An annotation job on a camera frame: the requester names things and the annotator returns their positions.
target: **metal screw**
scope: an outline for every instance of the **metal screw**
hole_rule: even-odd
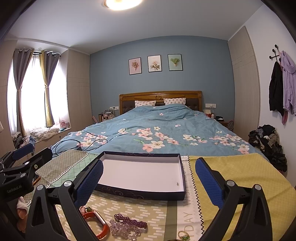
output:
[[[43,185],[38,185],[37,190],[40,191],[43,189]]]
[[[256,184],[255,185],[255,189],[258,190],[258,191],[260,191],[262,188],[261,188],[261,186],[259,184]]]
[[[232,181],[232,180],[228,180],[227,185],[230,186],[230,187],[233,187],[235,185],[235,182]]]
[[[65,187],[71,186],[71,184],[72,184],[71,181],[65,181],[65,182],[64,182],[64,186],[65,186]]]

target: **sheer white curtain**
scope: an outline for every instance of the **sheer white curtain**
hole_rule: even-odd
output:
[[[13,76],[12,62],[9,70],[9,76],[8,76],[7,111],[8,111],[8,121],[10,126],[10,132],[12,134],[17,131],[17,88],[15,87],[15,79]]]
[[[22,120],[26,134],[45,128],[44,81],[39,56],[34,55],[27,68],[21,89]]]
[[[54,123],[59,125],[68,116],[67,80],[60,62],[57,63],[49,85],[49,99]]]

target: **pillow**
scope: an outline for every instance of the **pillow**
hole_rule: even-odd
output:
[[[186,104],[186,98],[163,99],[165,105],[168,104]]]
[[[139,107],[142,105],[150,105],[150,106],[155,106],[156,100],[153,101],[139,101],[135,100],[135,107]]]

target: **blue wall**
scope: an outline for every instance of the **blue wall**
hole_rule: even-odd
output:
[[[169,71],[168,54],[181,54],[183,71]],[[162,72],[148,72],[147,56],[161,55]],[[129,75],[128,60],[141,57],[142,74]],[[94,116],[119,105],[119,95],[146,91],[201,90],[216,115],[234,119],[234,78],[227,41],[166,36],[116,45],[90,57]]]

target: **flower painting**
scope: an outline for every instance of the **flower painting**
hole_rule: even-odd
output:
[[[160,55],[148,56],[148,71],[149,72],[162,71]]]
[[[128,63],[130,75],[142,73],[141,58],[130,59]]]
[[[180,54],[168,54],[168,66],[170,71],[183,70]]]

